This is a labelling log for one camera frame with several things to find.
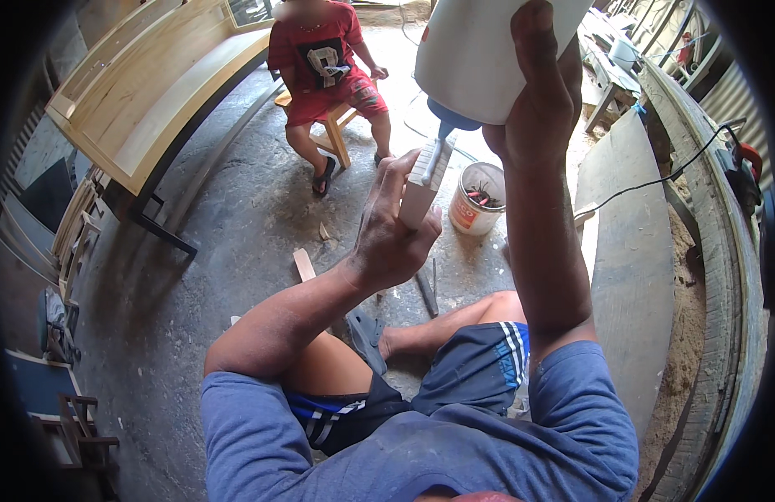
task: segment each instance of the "red shirt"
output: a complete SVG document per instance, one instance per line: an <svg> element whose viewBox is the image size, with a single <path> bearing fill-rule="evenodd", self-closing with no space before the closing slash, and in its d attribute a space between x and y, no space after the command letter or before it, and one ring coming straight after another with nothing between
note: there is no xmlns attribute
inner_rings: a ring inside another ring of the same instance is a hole
<svg viewBox="0 0 775 502"><path fill-rule="evenodd" d="M356 67L352 45L362 43L362 31L354 7L328 6L330 20L318 28L276 21L270 31L268 69L295 67L295 86L304 92L337 85Z"/></svg>

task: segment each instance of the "person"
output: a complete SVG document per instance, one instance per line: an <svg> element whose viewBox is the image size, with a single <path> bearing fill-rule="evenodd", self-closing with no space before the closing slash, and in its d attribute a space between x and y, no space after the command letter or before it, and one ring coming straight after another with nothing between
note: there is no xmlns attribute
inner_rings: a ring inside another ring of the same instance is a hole
<svg viewBox="0 0 775 502"><path fill-rule="evenodd" d="M545 0L523 5L511 31L527 84L506 125L484 135L503 160L517 292L411 328L363 319L356 306L411 279L441 234L440 208L414 232L398 218L418 151L382 161L349 254L252 308L208 350L210 500L631 497L636 432L597 342L566 185L580 103L576 38L558 61ZM372 343L381 330L382 357L434 354L411 402L322 333L352 309ZM527 345L532 422L506 416ZM313 466L311 447L330 457Z"/></svg>
<svg viewBox="0 0 775 502"><path fill-rule="evenodd" d="M334 103L345 102L371 122L377 166L392 156L390 115L372 82L386 79L388 70L374 62L351 5L288 0L278 7L282 11L274 15L281 20L270 31L268 68L282 74L293 98L285 126L287 142L312 164L312 190L324 197L329 193L334 159L318 151L310 127L316 120L325 120ZM354 54L371 69L371 78L356 65Z"/></svg>

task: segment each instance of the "blue t-shirt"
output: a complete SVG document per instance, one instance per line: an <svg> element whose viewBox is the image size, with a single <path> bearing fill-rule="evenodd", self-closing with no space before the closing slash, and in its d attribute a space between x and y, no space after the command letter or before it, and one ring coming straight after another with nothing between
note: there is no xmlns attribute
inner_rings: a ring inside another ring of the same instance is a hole
<svg viewBox="0 0 775 502"><path fill-rule="evenodd" d="M413 500L436 485L527 501L629 498L636 431L600 346L554 351L529 390L532 423L460 404L408 411L313 467L278 384L210 374L201 397L209 499Z"/></svg>

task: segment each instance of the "white bottle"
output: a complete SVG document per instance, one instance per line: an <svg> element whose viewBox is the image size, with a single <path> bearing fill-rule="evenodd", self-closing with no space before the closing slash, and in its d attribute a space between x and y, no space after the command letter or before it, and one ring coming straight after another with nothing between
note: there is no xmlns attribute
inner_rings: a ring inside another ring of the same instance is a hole
<svg viewBox="0 0 775 502"><path fill-rule="evenodd" d="M511 18L528 0L440 0L423 33L416 81L438 104L500 126L524 87ZM549 0L558 56L593 0Z"/></svg>

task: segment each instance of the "red shorts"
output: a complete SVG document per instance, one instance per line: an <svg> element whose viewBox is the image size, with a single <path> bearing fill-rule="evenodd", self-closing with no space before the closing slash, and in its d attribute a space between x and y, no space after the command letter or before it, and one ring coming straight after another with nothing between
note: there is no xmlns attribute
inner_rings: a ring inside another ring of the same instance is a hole
<svg viewBox="0 0 775 502"><path fill-rule="evenodd" d="M388 110L368 75L353 67L334 87L294 95L287 113L287 127L326 120L329 109L342 102L356 108L367 119Z"/></svg>

